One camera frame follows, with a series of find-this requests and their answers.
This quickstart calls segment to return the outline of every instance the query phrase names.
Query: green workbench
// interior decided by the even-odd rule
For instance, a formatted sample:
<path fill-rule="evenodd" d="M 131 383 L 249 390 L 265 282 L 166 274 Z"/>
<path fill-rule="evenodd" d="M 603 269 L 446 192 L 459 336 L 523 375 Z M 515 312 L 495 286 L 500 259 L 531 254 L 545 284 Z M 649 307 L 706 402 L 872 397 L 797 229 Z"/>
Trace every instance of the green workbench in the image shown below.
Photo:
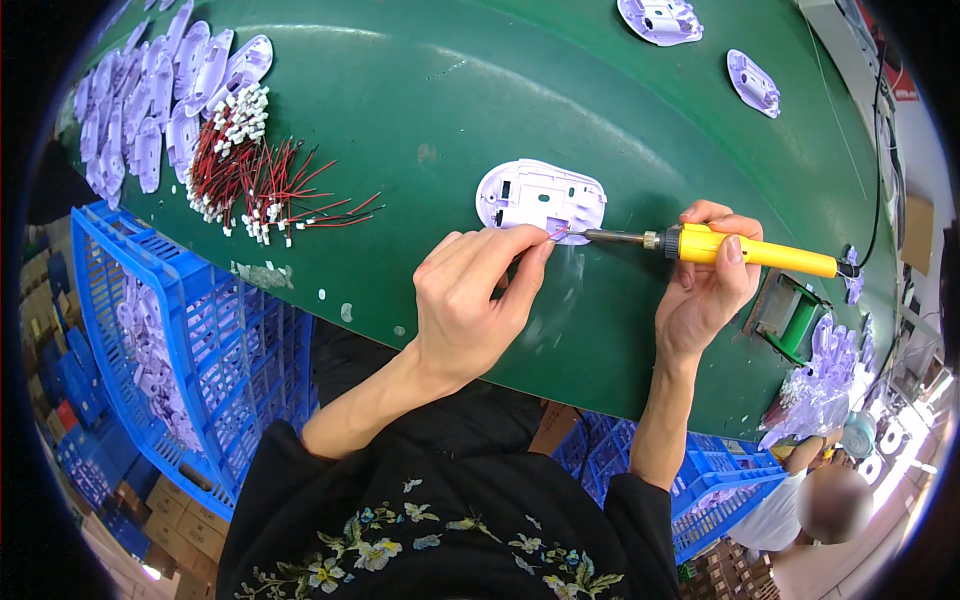
<path fill-rule="evenodd" d="M 208 20 L 214 33 L 236 30 L 234 48 L 257 34 L 273 41 L 263 82 L 271 88 L 268 140 L 320 144 L 318 165 L 339 160 L 315 180 L 320 191 L 360 200 L 380 191 L 377 202 L 387 207 L 350 228 L 297 231 L 290 250 L 262 247 L 242 228 L 226 238 L 220 225 L 205 224 L 187 206 L 166 153 L 159 190 L 144 195 L 127 177 L 123 206 L 220 267 L 244 266 L 278 297 L 392 347 L 417 333 L 414 269 L 448 232 L 480 227 L 478 182 L 521 157 L 599 180 L 609 198 L 605 228 L 663 228 L 707 198 L 759 219 L 768 241 L 831 255 L 848 243 L 862 255 L 870 242 L 871 140 L 821 46 L 834 118 L 811 35 L 788 0 L 697 3 L 704 38 L 672 48 L 635 36 L 613 0 L 196 4 L 194 19 Z M 150 38 L 165 33 L 179 5 L 147 13 Z M 89 62 L 122 45 L 143 18 L 131 6 Z M 731 48 L 776 81 L 777 119 L 734 93 L 725 67 Z M 285 266 L 287 277 L 266 273 L 266 260 Z M 637 419 L 669 270 L 638 248 L 558 247 L 526 329 L 486 378 Z M 862 329 L 872 312 L 883 356 L 895 275 L 884 217 L 856 307 L 845 304 L 840 279 L 799 279 L 832 301 L 841 324 Z M 790 366 L 740 333 L 750 309 L 704 355 L 692 430 L 761 435 L 759 418 Z"/>

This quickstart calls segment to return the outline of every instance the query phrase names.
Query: soldering iron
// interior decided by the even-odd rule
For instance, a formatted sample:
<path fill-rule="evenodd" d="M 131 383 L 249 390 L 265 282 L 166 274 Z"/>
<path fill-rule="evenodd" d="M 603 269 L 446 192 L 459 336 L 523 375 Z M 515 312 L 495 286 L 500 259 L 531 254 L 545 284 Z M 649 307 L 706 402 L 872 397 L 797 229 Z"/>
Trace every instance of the soldering iron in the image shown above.
<path fill-rule="evenodd" d="M 706 225 L 684 223 L 679 228 L 666 231 L 612 231 L 606 229 L 587 229 L 571 231 L 567 235 L 580 235 L 594 242 L 621 242 L 642 245 L 646 250 L 662 252 L 665 258 L 680 259 L 689 262 L 712 265 L 716 262 L 717 250 L 729 234 L 714 231 Z M 860 268 L 825 254 L 808 252 L 771 244 L 757 242 L 740 236 L 740 249 L 743 260 L 755 265 L 766 265 L 778 269 L 799 271 L 820 277 L 844 276 L 857 278 Z"/>

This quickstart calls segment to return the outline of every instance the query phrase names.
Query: forearm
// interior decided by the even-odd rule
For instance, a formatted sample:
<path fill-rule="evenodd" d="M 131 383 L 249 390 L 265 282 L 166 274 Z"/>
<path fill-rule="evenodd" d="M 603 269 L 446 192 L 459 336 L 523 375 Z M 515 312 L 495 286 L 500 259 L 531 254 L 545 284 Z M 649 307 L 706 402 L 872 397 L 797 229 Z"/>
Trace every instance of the forearm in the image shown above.
<path fill-rule="evenodd" d="M 360 385 L 318 410 L 300 434 L 315 456 L 341 459 L 367 444 L 384 427 L 415 408 L 445 396 L 418 366 L 414 344 Z"/>
<path fill-rule="evenodd" d="M 817 458 L 817 455 L 823 451 L 826 441 L 826 438 L 821 436 L 810 436 L 800 442 L 790 452 L 790 456 L 786 457 L 783 462 L 783 470 L 791 474 L 805 470 L 813 462 L 813 459 Z"/>
<path fill-rule="evenodd" d="M 686 451 L 686 420 L 700 356 L 660 360 L 630 448 L 630 472 L 669 490 Z"/>

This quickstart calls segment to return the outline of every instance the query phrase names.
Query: floral embroidery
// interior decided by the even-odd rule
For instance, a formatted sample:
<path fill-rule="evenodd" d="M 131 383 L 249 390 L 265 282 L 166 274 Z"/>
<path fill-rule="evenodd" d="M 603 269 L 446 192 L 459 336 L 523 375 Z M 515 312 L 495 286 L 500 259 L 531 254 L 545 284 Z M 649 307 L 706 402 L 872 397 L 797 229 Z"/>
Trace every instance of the floral embroidery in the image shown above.
<path fill-rule="evenodd" d="M 390 541 L 390 538 L 383 538 L 374 544 L 361 541 L 357 545 L 357 550 L 360 552 L 360 558 L 353 564 L 353 567 L 378 571 L 403 550 L 403 544 Z"/>
<path fill-rule="evenodd" d="M 444 526 L 446 529 L 453 529 L 456 531 L 481 531 L 493 540 L 498 543 L 503 543 L 503 540 L 491 533 L 490 529 L 484 525 L 483 521 L 480 520 L 480 516 L 465 516 L 459 521 L 448 521 Z"/>
<path fill-rule="evenodd" d="M 440 545 L 440 536 L 443 534 L 430 534 L 414 540 L 414 550 L 424 550 L 433 546 Z"/>
<path fill-rule="evenodd" d="M 313 572 L 313 575 L 310 575 L 310 578 L 307 580 L 310 587 L 320 588 L 326 593 L 330 593 L 336 589 L 337 582 L 335 580 L 345 575 L 344 570 L 337 566 L 337 559 L 333 557 L 326 559 L 322 564 L 313 563 L 307 567 L 307 570 Z"/>
<path fill-rule="evenodd" d="M 527 538 L 523 534 L 516 535 L 520 538 L 520 541 L 511 540 L 507 542 L 507 545 L 516 546 L 527 554 L 533 554 L 535 551 L 540 550 L 540 547 L 543 545 L 540 538 Z"/>
<path fill-rule="evenodd" d="M 530 573 L 531 575 L 535 575 L 535 574 L 536 574 L 536 573 L 534 573 L 534 569 L 535 569 L 535 568 L 543 568 L 542 566 L 539 566 L 539 565 L 528 564 L 526 561 L 524 561 L 523 559 L 521 559 L 521 558 L 520 558 L 519 556 L 517 556 L 516 554 L 514 554 L 514 562 L 516 563 L 516 566 L 519 566 L 520 568 L 522 568 L 522 569 L 525 570 L 526 572 Z"/>
<path fill-rule="evenodd" d="M 429 504 L 421 504 L 417 506 L 416 504 L 412 504 L 410 502 L 403 503 L 403 510 L 407 512 L 407 516 L 410 517 L 410 520 L 415 523 L 419 523 L 425 518 L 428 518 L 432 521 L 440 520 L 440 518 L 433 513 L 425 513 L 424 511 L 428 508 L 430 508 Z"/>
<path fill-rule="evenodd" d="M 547 584 L 550 589 L 553 589 L 553 593 L 560 598 L 560 600 L 576 600 L 577 592 L 580 591 L 580 588 L 578 588 L 576 584 L 565 583 L 563 579 L 556 575 L 544 575 L 543 582 Z"/>
<path fill-rule="evenodd" d="M 403 484 L 403 492 L 408 493 L 420 483 L 422 483 L 421 479 L 407 481 Z M 415 523 L 440 521 L 437 515 L 427 512 L 429 508 L 429 504 L 403 503 L 403 513 Z M 541 530 L 540 523 L 536 519 L 529 515 L 525 517 L 538 531 Z M 314 597 L 313 594 L 318 593 L 315 591 L 317 589 L 324 594 L 333 593 L 340 584 L 348 584 L 356 578 L 355 573 L 347 573 L 344 570 L 347 565 L 352 564 L 352 568 L 361 569 L 361 572 L 375 572 L 382 570 L 391 558 L 403 551 L 403 544 L 391 538 L 384 537 L 376 541 L 364 540 L 364 535 L 372 535 L 372 530 L 382 530 L 385 526 L 396 525 L 404 520 L 404 514 L 398 514 L 390 509 L 390 502 L 384 501 L 376 508 L 365 507 L 347 519 L 342 535 L 330 536 L 317 532 L 320 541 L 328 551 L 333 552 L 333 556 L 324 556 L 323 552 L 312 552 L 301 564 L 277 562 L 277 573 L 268 574 L 254 567 L 253 578 L 260 587 L 255 588 L 243 582 L 240 584 L 242 593 L 235 592 L 233 595 L 238 599 L 253 600 L 263 593 L 269 600 L 286 600 L 287 598 L 306 600 L 308 597 Z M 444 528 L 446 531 L 479 531 L 497 543 L 503 543 L 473 510 L 470 511 L 470 516 L 447 521 Z M 424 550 L 439 546 L 442 535 L 443 533 L 436 533 L 414 538 L 413 548 Z M 618 574 L 595 575 L 593 560 L 583 550 L 576 548 L 567 550 L 558 542 L 554 542 L 551 549 L 543 551 L 542 548 L 545 548 L 546 544 L 540 538 L 528 538 L 522 533 L 517 533 L 516 536 L 517 540 L 510 540 L 507 545 L 535 557 L 533 562 L 536 561 L 537 553 L 540 551 L 540 564 L 528 563 L 527 559 L 512 553 L 516 566 L 534 576 L 536 576 L 535 569 L 539 568 L 560 571 L 557 574 L 542 576 L 543 582 L 557 598 L 584 600 L 583 596 L 586 595 L 590 600 L 596 600 L 597 594 L 623 580 L 623 575 Z M 355 555 L 347 557 L 348 553 L 354 551 Z"/>
<path fill-rule="evenodd" d="M 594 574 L 593 560 L 586 552 L 578 553 L 576 550 L 566 552 L 561 547 L 556 547 L 546 553 L 548 563 L 560 562 L 560 570 L 567 573 L 573 573 L 574 581 L 566 582 L 561 577 L 554 575 L 544 575 L 543 582 L 547 584 L 558 598 L 576 598 L 577 592 L 583 592 L 591 599 L 596 598 L 596 594 L 610 589 L 610 586 L 617 584 L 623 579 L 623 575 Z M 571 563 L 576 564 L 576 571 L 571 570 Z"/>

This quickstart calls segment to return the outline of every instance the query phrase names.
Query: fingernail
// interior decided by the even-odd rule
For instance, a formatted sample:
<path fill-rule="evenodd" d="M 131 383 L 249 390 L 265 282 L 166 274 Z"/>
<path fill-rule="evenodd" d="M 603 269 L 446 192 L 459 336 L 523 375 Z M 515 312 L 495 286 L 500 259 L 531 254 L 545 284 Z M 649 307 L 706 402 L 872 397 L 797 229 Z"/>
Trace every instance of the fingernail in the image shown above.
<path fill-rule="evenodd" d="M 730 244 L 727 245 L 727 260 L 733 265 L 743 262 L 743 251 L 740 250 L 740 236 L 731 235 Z"/>
<path fill-rule="evenodd" d="M 557 245 L 557 242 L 554 242 L 552 240 L 547 242 L 546 246 L 544 246 L 540 250 L 540 260 L 543 262 L 546 262 L 546 259 L 550 257 L 550 253 L 553 251 L 553 247 L 556 245 Z"/>

